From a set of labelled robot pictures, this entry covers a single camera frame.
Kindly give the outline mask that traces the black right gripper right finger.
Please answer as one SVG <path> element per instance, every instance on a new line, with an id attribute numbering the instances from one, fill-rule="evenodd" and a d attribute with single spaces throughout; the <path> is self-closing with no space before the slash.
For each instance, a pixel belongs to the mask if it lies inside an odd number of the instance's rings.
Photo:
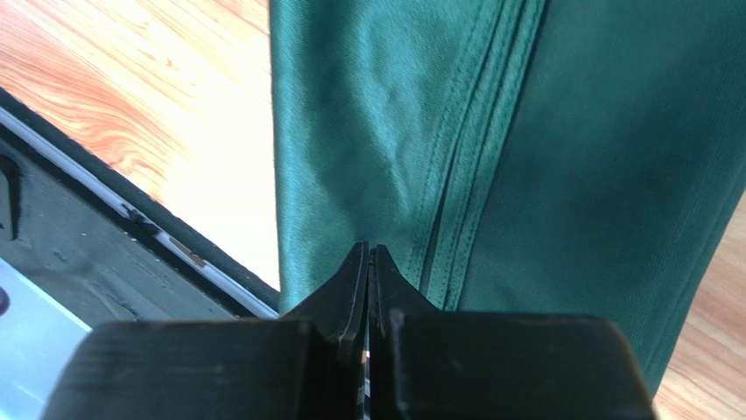
<path id="1" fill-rule="evenodd" d="M 369 266 L 374 419 L 652 419 L 644 378 L 602 318 L 441 311 L 383 246 Z"/>

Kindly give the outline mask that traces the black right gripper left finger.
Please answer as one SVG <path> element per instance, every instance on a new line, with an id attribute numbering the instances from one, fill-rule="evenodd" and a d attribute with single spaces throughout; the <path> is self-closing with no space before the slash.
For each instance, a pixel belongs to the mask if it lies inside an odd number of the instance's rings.
<path id="1" fill-rule="evenodd" d="M 369 246 L 276 319 L 117 322 L 78 346 L 46 419 L 360 419 Z"/>

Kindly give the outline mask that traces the dark green cloth napkin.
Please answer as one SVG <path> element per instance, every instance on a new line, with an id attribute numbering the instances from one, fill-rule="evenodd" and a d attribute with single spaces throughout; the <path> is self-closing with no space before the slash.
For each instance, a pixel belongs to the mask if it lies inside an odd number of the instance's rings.
<path id="1" fill-rule="evenodd" d="M 442 310 L 595 315 L 650 391 L 745 187 L 742 1 L 274 1 L 279 308 L 383 244 Z"/>

